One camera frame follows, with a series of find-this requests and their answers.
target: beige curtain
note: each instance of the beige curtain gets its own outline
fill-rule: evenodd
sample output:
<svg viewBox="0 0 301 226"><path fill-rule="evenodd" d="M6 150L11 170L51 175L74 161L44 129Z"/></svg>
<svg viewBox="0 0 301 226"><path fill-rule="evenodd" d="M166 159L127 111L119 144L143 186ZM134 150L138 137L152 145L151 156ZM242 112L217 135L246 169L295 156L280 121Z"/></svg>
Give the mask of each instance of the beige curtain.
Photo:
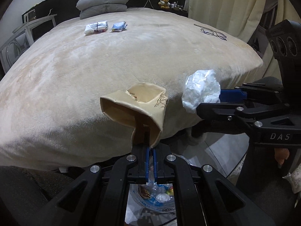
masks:
<svg viewBox="0 0 301 226"><path fill-rule="evenodd" d="M275 24L278 24L285 19L301 23L301 19L291 2L289 0L278 0ZM263 67L261 69L261 76L274 76L281 79L278 61L273 57L273 51L270 44L268 45L262 60Z"/></svg>
<svg viewBox="0 0 301 226"><path fill-rule="evenodd" d="M245 42L261 19L265 0L189 0L189 18L211 25Z"/></svg>

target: candy wrapper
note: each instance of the candy wrapper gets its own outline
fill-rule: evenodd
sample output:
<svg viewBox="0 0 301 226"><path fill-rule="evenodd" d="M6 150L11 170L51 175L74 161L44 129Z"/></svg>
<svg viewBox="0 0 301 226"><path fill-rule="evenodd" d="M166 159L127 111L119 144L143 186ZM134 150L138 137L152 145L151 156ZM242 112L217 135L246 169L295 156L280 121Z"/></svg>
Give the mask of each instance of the candy wrapper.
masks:
<svg viewBox="0 0 301 226"><path fill-rule="evenodd" d="M108 21L101 21L86 26L85 35L93 34L95 32L104 32L109 28Z"/></svg>
<svg viewBox="0 0 301 226"><path fill-rule="evenodd" d="M116 23L112 27L112 32L123 31L127 27L127 23L125 21Z"/></svg>

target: bed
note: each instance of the bed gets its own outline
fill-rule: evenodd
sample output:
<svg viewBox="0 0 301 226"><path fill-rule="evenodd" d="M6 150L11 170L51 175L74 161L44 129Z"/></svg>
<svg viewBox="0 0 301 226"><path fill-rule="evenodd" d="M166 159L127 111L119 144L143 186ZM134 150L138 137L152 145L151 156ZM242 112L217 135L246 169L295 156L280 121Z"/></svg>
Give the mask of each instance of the bed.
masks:
<svg viewBox="0 0 301 226"><path fill-rule="evenodd" d="M126 21L127 30L85 36L87 24ZM162 138L191 127L185 79L214 69L222 88L257 80L257 53L228 34L204 34L192 19L152 9L128 9L60 23L39 38L0 82L0 165L38 170L86 167L131 150L132 129L109 120L101 96L136 82L167 89Z"/></svg>

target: white package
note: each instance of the white package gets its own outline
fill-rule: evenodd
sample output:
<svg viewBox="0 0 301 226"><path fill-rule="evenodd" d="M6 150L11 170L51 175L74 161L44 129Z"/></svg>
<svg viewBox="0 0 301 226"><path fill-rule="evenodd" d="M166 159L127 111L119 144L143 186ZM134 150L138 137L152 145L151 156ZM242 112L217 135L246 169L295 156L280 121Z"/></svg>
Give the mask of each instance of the white package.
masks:
<svg viewBox="0 0 301 226"><path fill-rule="evenodd" d="M182 104L189 113L196 114L200 103L220 103L221 86L215 79L214 70L197 70L184 85Z"/></svg>
<svg viewBox="0 0 301 226"><path fill-rule="evenodd" d="M85 35L92 34L94 32L103 32L109 28L108 21L101 21L93 24L89 24L85 28Z"/></svg>

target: teddy bear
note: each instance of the teddy bear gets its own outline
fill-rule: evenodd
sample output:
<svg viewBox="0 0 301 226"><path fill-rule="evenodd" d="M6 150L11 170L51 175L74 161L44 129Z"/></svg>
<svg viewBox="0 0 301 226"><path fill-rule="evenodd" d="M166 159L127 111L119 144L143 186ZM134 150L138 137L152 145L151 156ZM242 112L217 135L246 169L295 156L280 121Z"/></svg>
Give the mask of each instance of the teddy bear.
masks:
<svg viewBox="0 0 301 226"><path fill-rule="evenodd" d="M160 5L161 8L169 9L170 3L168 1L169 0L161 0L158 4Z"/></svg>

